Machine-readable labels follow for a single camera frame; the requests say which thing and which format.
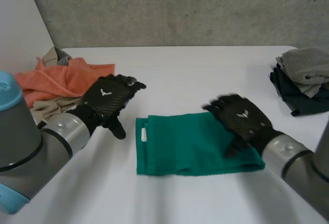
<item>table surface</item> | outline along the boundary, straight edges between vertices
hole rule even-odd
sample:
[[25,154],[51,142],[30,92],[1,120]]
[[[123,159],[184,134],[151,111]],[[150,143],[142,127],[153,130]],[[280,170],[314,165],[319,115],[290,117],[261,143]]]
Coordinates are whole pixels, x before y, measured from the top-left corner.
[[18,214],[0,223],[326,223],[269,168],[205,177],[136,175],[135,119],[202,112],[219,94],[254,102],[275,129],[314,150],[327,114],[294,118],[269,80],[275,57],[292,49],[262,47],[69,48],[90,64],[116,64],[116,73],[148,87],[121,112],[127,137],[97,128]]

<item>logo on glove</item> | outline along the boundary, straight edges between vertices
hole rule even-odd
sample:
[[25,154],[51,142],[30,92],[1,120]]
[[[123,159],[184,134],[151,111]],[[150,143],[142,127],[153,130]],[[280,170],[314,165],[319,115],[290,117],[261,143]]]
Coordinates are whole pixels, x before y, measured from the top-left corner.
[[112,92],[109,92],[109,93],[104,92],[103,89],[101,89],[101,93],[102,93],[102,96],[107,96],[107,95],[111,95],[112,94]]
[[243,117],[248,118],[248,114],[249,114],[248,110],[245,110],[245,112],[243,114],[240,114],[240,115],[236,114],[236,115],[241,117],[241,118],[243,118]]

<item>white tag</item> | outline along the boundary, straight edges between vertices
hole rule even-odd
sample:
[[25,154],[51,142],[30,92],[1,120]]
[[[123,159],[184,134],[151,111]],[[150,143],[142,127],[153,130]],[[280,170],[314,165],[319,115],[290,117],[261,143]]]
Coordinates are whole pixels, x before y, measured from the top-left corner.
[[142,128],[142,142],[146,142],[147,138],[146,138],[146,129],[145,127]]

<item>black robotic glove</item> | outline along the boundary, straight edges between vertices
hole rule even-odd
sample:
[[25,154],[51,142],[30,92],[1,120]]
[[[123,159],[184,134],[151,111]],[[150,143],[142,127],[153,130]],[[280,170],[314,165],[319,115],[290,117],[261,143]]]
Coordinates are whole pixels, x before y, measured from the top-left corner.
[[261,155],[267,143],[282,134],[272,128],[270,120],[256,105],[239,95],[221,96],[203,109],[236,136],[225,152],[227,158],[250,145]]
[[90,134],[102,125],[118,139],[124,139],[126,134],[118,120],[120,111],[137,91],[145,88],[146,85],[133,77],[112,74],[100,77],[82,96],[77,108],[68,113],[79,117],[87,125]]

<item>green towel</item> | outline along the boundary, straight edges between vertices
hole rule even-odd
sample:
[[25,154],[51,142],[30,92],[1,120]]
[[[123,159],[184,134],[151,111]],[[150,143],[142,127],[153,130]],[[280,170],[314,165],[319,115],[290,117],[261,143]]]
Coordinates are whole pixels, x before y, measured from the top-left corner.
[[264,169],[254,148],[225,159],[233,138],[211,113],[137,118],[137,174],[200,176]]

